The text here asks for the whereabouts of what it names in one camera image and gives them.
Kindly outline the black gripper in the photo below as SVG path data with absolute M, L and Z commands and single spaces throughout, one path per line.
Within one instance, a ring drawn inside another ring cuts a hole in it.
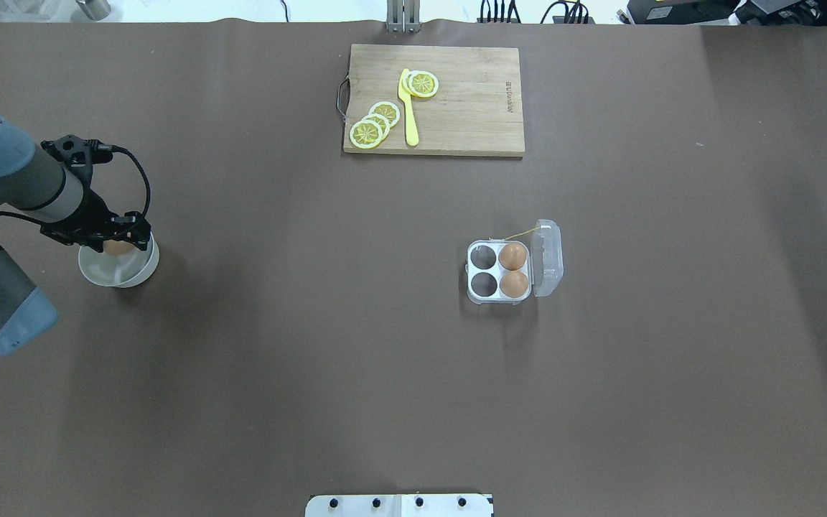
M 151 241 L 151 225 L 145 213 L 128 210 L 118 215 L 101 196 L 89 191 L 80 207 L 68 218 L 45 223 L 40 233 L 66 246 L 79 245 L 103 253 L 126 244 L 145 251 Z

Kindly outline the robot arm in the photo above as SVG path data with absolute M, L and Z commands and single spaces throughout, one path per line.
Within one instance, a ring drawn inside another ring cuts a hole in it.
M 134 158 L 119 145 L 67 135 L 35 143 L 0 115 L 0 218 L 37 226 L 46 238 L 79 246 L 83 276 L 98 286 L 129 288 L 156 271 L 160 248 L 140 210 L 116 213 L 93 190 L 94 168 L 116 154 Z M 55 326 L 59 313 L 45 292 L 0 245 L 0 356 L 6 356 Z

